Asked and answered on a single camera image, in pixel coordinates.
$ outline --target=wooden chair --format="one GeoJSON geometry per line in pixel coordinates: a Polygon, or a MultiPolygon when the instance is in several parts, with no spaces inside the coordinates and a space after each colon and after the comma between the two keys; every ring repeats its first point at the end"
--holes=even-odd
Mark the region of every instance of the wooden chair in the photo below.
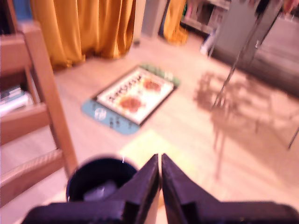
{"type": "Polygon", "coordinates": [[[1,90],[25,83],[34,101],[34,105],[0,118],[1,145],[50,126],[57,147],[57,150],[1,175],[2,207],[62,167],[70,176],[78,162],[39,25],[34,22],[19,24],[16,34],[0,37],[0,49],[1,90]]]}

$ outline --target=shelf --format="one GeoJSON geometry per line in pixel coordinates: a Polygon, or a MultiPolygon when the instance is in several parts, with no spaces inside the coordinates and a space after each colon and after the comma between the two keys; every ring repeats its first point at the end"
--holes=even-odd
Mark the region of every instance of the shelf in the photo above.
{"type": "Polygon", "coordinates": [[[45,103],[26,106],[1,117],[1,145],[50,124],[45,103]]]}
{"type": "Polygon", "coordinates": [[[206,0],[206,1],[217,7],[229,10],[229,5],[230,5],[229,1],[225,1],[225,0],[206,0]]]}
{"type": "Polygon", "coordinates": [[[198,22],[197,20],[194,20],[191,18],[187,18],[187,19],[183,18],[181,20],[181,23],[188,25],[190,27],[193,27],[199,31],[206,33],[206,34],[210,34],[213,31],[212,27],[209,27],[209,26],[202,24],[202,23],[198,22]]]}

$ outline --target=trash bin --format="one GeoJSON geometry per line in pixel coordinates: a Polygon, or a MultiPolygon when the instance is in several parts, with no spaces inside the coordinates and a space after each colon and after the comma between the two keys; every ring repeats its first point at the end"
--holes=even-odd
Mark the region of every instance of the trash bin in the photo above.
{"type": "Polygon", "coordinates": [[[133,165],[116,158],[94,159],[77,169],[69,179],[66,200],[103,200],[128,182],[136,172],[133,165]]]}

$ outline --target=yellow curtain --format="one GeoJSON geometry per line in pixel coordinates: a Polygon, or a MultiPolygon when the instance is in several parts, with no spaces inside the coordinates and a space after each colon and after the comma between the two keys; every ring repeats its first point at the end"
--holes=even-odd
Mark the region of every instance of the yellow curtain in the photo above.
{"type": "Polygon", "coordinates": [[[294,7],[299,5],[299,0],[284,0],[284,12],[289,14],[294,7]]]}
{"type": "Polygon", "coordinates": [[[71,66],[95,52],[118,58],[133,39],[136,0],[31,0],[52,66],[71,66]]]}
{"type": "Polygon", "coordinates": [[[185,29],[180,27],[186,0],[170,0],[164,22],[164,37],[174,44],[182,44],[187,41],[188,34],[185,29]]]}

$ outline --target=metal stand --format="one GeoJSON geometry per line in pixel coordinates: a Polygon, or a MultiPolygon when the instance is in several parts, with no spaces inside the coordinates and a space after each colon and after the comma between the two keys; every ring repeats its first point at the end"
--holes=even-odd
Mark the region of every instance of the metal stand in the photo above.
{"type": "Polygon", "coordinates": [[[291,140],[291,142],[289,144],[288,150],[291,149],[291,146],[292,146],[292,144],[293,144],[293,142],[294,142],[294,140],[295,140],[295,138],[296,138],[296,136],[297,136],[298,133],[299,133],[299,127],[298,127],[296,133],[294,134],[294,136],[292,137],[292,140],[291,140]]]}
{"type": "Polygon", "coordinates": [[[248,38],[247,38],[245,44],[243,45],[243,47],[242,47],[241,50],[239,51],[239,53],[238,53],[238,55],[237,55],[237,58],[235,59],[235,62],[234,62],[233,66],[232,66],[231,69],[230,69],[230,72],[229,72],[229,74],[228,74],[227,79],[224,81],[223,86],[222,86],[220,92],[217,94],[217,97],[216,97],[215,102],[214,102],[214,104],[213,104],[213,106],[212,106],[212,109],[216,106],[216,104],[217,104],[217,102],[218,102],[218,99],[219,99],[219,97],[221,96],[221,94],[223,93],[223,90],[224,90],[225,86],[228,84],[228,82],[230,81],[231,77],[233,76],[234,71],[235,71],[235,68],[236,68],[236,66],[237,66],[237,64],[238,64],[238,62],[239,62],[239,59],[243,56],[243,53],[246,51],[247,45],[248,45],[248,43],[250,42],[250,40],[251,40],[251,38],[252,38],[254,32],[256,31],[256,28],[258,27],[258,24],[260,23],[261,18],[262,18],[262,16],[259,16],[259,17],[257,18],[257,20],[256,20],[256,22],[255,22],[255,25],[254,25],[254,27],[252,28],[250,34],[248,35],[248,38]]]}

